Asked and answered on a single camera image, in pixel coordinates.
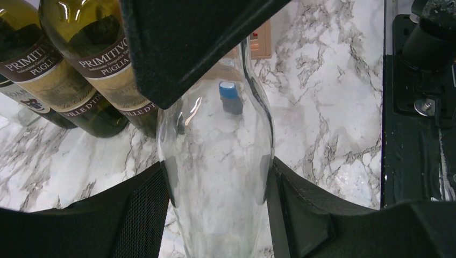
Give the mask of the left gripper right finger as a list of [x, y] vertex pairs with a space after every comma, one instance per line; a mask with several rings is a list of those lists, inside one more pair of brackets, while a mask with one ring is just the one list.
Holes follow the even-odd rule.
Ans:
[[455, 257], [455, 203], [373, 210], [341, 199], [275, 158], [267, 208], [276, 257]]

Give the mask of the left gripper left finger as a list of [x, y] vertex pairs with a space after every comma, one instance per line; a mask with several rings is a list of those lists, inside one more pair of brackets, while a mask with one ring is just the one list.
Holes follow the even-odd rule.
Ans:
[[158, 257], [168, 202], [155, 163], [64, 209], [1, 209], [1, 257]]

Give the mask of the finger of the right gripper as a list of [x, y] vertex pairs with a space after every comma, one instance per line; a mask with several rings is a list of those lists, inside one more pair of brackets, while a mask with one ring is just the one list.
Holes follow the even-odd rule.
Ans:
[[286, 0], [121, 1], [139, 92], [171, 107]]

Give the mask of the wine bottle silver foil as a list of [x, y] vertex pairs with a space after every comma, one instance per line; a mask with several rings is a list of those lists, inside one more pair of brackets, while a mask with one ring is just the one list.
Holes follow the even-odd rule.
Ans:
[[63, 57], [136, 129], [155, 137], [158, 107], [137, 89], [120, 1], [40, 1], [39, 18]]
[[27, 1], [1, 1], [1, 74], [94, 137], [110, 138], [128, 125], [63, 58]]

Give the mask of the clear rounded glass bottle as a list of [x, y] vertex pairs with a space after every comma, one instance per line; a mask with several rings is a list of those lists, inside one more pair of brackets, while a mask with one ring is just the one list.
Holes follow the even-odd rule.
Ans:
[[[187, 257], [253, 257], [275, 151], [274, 123], [248, 39], [159, 112], [158, 155]], [[243, 112], [223, 110], [234, 82]]]

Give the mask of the dark green wine bottle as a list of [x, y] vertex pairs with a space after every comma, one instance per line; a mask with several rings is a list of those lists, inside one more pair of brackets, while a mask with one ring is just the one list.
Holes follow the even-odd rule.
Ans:
[[65, 129], [77, 128], [77, 126], [51, 109], [47, 104], [39, 100], [19, 85], [13, 83], [1, 75], [1, 93], [6, 97], [16, 101], [19, 105], [47, 119], [54, 125]]

